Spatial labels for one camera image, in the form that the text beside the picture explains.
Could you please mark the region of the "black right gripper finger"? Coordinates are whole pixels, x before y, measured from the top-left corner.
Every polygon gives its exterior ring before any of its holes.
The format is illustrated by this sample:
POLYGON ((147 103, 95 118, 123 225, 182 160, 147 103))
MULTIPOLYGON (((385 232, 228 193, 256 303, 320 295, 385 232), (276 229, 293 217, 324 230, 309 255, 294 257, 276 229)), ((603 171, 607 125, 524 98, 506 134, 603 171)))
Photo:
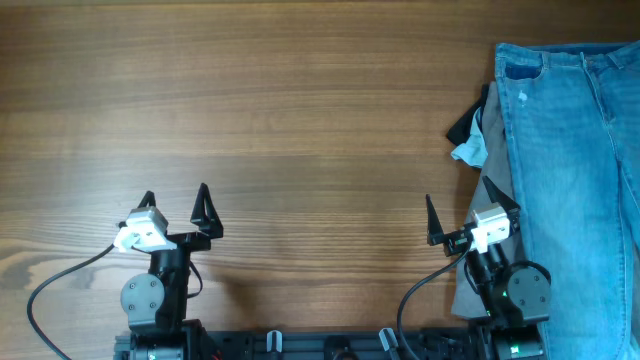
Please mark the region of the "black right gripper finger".
POLYGON ((431 200, 431 196, 427 194, 425 196, 426 199, 426 208, 428 214, 428 226, 427 226, 427 235, 428 235, 428 244, 430 246, 439 245, 444 240, 444 232, 440 223, 440 220, 437 216, 436 209, 431 200))
POLYGON ((511 197, 500 190, 488 176, 483 176, 482 181, 491 202, 498 203, 504 209, 507 218, 510 221, 511 230, 519 231, 520 206, 511 197))

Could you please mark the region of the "light blue denim jeans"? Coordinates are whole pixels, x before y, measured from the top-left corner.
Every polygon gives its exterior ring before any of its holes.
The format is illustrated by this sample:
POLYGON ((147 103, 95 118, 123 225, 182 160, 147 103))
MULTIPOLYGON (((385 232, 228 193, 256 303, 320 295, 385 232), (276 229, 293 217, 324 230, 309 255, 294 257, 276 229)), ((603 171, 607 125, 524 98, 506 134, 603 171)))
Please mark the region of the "light blue denim jeans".
POLYGON ((552 359, 635 359, 639 46, 501 43, 495 80, 526 256, 552 276, 552 359))

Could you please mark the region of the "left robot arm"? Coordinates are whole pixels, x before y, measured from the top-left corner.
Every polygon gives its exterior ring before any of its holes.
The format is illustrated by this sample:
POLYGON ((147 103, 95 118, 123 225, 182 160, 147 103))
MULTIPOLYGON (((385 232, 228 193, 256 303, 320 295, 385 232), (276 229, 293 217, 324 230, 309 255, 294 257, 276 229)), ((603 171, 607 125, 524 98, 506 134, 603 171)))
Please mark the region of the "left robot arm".
POLYGON ((149 191, 120 224, 113 242, 121 252, 135 250, 150 256, 147 272, 136 275, 121 290, 120 303, 130 335, 116 339, 115 360, 213 360, 223 357, 199 320, 186 318, 187 302, 195 295, 189 278, 198 275, 191 254, 209 251, 224 227, 209 188, 201 184, 192 209, 193 232, 168 232, 168 221, 149 191))

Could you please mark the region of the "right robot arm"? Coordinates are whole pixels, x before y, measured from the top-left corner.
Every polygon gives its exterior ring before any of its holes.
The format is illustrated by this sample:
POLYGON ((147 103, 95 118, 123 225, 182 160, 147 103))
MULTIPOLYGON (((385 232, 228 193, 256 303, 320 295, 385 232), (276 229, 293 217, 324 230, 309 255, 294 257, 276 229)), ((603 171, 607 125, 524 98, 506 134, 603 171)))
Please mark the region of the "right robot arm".
POLYGON ((428 243, 441 245, 448 257, 464 257, 463 273, 486 312, 472 322, 479 359, 545 359, 538 325, 549 319, 551 274, 538 263, 507 257, 503 243, 520 232, 520 206, 489 177, 482 181, 490 204, 453 232, 443 230, 426 198, 428 243))

